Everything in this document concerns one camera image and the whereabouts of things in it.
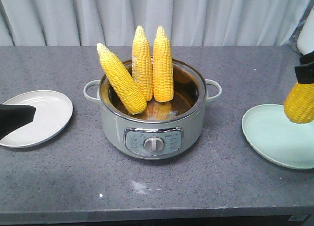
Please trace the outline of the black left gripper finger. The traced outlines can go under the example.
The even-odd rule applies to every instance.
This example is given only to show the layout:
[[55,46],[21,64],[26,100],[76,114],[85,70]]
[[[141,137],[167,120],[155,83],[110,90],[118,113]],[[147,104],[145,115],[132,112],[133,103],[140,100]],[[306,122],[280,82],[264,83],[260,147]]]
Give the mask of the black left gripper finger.
[[0,138],[33,122],[36,108],[31,105],[0,105]]

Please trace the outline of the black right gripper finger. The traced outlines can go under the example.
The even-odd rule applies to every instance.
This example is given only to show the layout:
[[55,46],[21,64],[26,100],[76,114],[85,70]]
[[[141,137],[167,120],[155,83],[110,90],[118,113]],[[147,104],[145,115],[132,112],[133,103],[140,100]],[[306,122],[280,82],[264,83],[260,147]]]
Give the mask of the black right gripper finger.
[[299,84],[313,84],[314,82],[314,64],[304,64],[294,67],[297,82]]
[[314,51],[300,57],[300,64],[305,65],[314,61]]

